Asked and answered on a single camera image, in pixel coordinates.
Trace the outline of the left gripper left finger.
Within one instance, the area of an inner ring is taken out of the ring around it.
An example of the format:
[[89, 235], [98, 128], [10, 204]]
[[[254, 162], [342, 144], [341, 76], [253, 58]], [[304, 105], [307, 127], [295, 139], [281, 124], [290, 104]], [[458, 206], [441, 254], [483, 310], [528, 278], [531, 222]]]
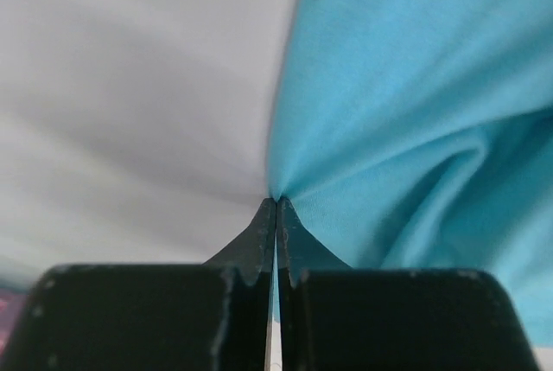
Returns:
[[32, 287], [4, 370], [265, 370], [276, 204], [201, 264], [73, 264]]

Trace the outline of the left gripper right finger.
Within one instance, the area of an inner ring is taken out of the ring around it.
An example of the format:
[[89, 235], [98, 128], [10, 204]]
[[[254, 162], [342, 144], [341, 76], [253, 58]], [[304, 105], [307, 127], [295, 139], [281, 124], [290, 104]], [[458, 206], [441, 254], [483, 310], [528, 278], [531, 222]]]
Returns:
[[499, 282], [473, 269], [355, 269], [276, 206], [286, 370], [536, 370]]

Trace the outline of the teal t shirt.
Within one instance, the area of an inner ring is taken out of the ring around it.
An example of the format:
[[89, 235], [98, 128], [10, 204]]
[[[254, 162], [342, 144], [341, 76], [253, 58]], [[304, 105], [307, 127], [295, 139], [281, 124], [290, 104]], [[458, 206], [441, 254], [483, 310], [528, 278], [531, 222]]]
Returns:
[[270, 192], [357, 268], [473, 268], [552, 344], [552, 0], [299, 0]]

